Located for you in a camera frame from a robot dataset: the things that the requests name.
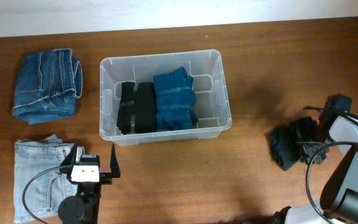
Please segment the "black garment with bands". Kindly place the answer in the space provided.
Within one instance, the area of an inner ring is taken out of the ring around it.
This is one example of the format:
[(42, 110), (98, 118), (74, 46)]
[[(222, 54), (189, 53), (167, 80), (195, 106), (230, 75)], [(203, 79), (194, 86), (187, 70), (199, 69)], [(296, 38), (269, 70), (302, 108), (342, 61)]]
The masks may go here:
[(154, 84), (123, 82), (117, 116), (121, 134), (154, 133), (157, 131)]

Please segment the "dark garment with band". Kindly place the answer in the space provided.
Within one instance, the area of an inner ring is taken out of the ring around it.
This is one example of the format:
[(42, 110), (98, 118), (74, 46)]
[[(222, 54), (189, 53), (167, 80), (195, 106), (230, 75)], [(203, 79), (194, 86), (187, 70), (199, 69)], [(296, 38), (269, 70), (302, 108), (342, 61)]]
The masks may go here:
[(273, 159), (283, 170), (288, 170), (299, 161), (308, 161), (305, 146), (301, 143), (307, 132), (306, 118), (302, 118), (288, 126), (278, 125), (268, 134)]

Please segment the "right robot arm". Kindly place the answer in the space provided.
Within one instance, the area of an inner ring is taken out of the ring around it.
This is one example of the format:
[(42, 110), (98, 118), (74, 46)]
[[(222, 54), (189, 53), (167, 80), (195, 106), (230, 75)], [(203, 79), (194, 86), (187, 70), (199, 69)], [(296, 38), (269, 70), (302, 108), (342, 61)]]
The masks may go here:
[[(308, 166), (305, 188), (309, 203), (276, 212), (271, 223), (358, 223), (358, 116), (351, 113), (351, 104), (348, 96), (331, 95), (324, 107), (315, 109), (317, 120), (305, 116), (268, 134), (272, 157), (283, 170), (297, 162)], [(311, 168), (322, 163), (334, 146), (343, 158), (315, 201), (310, 191)]]

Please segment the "blue garment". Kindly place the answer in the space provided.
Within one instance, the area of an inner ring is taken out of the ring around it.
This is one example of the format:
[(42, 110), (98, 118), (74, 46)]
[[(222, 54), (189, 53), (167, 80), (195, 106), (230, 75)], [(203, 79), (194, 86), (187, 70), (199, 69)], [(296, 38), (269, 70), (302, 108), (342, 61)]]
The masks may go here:
[(158, 130), (191, 129), (198, 122), (193, 77), (184, 67), (154, 76), (154, 92)]

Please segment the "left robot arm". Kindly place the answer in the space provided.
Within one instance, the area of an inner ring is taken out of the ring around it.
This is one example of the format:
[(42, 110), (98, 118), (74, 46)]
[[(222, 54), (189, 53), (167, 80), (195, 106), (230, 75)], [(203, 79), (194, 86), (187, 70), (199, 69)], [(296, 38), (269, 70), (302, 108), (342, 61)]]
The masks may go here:
[(101, 172), (98, 155), (84, 154), (78, 146), (72, 147), (59, 168), (67, 180), (77, 186), (76, 194), (63, 199), (58, 207), (58, 217), (63, 224), (97, 224), (101, 187), (111, 185), (113, 179), (121, 176), (115, 146), (111, 148), (109, 166), (110, 172)]

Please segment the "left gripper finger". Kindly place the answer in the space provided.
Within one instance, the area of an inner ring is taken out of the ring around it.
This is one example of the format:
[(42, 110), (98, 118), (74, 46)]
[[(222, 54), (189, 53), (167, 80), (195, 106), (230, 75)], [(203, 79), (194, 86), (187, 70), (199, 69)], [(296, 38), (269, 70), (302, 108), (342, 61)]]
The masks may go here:
[(70, 173), (73, 166), (76, 164), (76, 155), (78, 147), (76, 144), (70, 150), (70, 153), (66, 156), (63, 162), (60, 164), (59, 172), (60, 173)]
[(110, 169), (111, 169), (111, 178), (116, 179), (121, 177), (121, 170), (116, 157), (115, 144), (112, 144), (111, 147), (111, 158), (110, 158)]

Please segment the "dark blue jeans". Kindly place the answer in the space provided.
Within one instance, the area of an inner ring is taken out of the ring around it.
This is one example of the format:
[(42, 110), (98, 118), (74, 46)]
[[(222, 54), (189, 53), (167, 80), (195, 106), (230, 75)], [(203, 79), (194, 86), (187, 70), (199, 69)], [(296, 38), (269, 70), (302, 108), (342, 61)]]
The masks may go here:
[(70, 118), (82, 91), (82, 66), (72, 49), (29, 53), (17, 75), (11, 114), (28, 124)]

